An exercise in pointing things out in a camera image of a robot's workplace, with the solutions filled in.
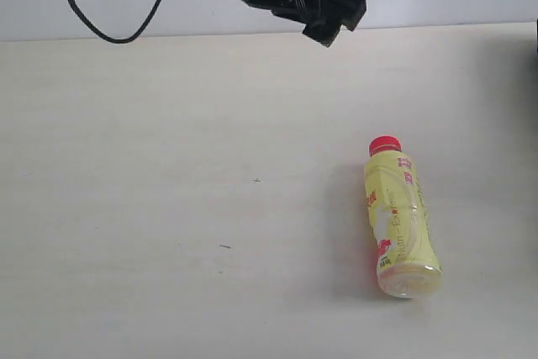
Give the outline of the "yellow nutri-express bottle red cap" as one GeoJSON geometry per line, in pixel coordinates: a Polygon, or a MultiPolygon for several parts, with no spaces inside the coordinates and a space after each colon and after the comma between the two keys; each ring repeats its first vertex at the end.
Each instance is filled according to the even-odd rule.
{"type": "Polygon", "coordinates": [[[400,141],[379,136],[364,167],[369,223],[377,243],[377,283],[396,298],[418,298],[441,285],[442,268],[430,240],[416,165],[400,141]]]}

